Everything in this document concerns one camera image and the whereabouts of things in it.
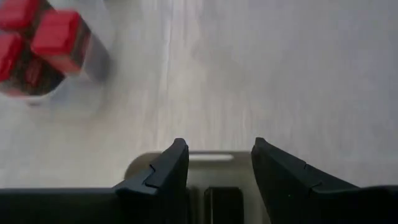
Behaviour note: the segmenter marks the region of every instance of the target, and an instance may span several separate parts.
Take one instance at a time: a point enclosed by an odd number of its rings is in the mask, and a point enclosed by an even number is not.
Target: white wood surface
[[[101,108],[74,118],[1,98],[0,187],[112,186],[176,137],[249,151],[257,136],[353,184],[398,184],[398,1],[107,4]]]

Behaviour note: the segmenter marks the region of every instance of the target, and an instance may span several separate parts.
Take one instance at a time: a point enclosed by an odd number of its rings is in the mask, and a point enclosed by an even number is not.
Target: red cube
[[[4,0],[0,5],[0,29],[18,32],[30,40],[42,13],[51,8],[46,0]]]

